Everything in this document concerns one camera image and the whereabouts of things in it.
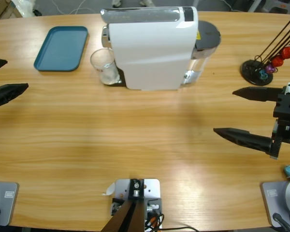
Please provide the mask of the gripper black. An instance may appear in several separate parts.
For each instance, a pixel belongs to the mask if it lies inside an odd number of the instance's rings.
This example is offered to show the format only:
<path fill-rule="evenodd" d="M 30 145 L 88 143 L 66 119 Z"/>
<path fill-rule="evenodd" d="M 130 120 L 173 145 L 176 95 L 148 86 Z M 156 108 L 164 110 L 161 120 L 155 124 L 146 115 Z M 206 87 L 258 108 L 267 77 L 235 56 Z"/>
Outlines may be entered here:
<path fill-rule="evenodd" d="M 235 128 L 213 128 L 213 131 L 234 144 L 265 152 L 271 158 L 278 159 L 282 143 L 290 144 L 290 82 L 283 88 L 244 87 L 235 90 L 233 95 L 251 101 L 276 102 L 272 139 Z"/>

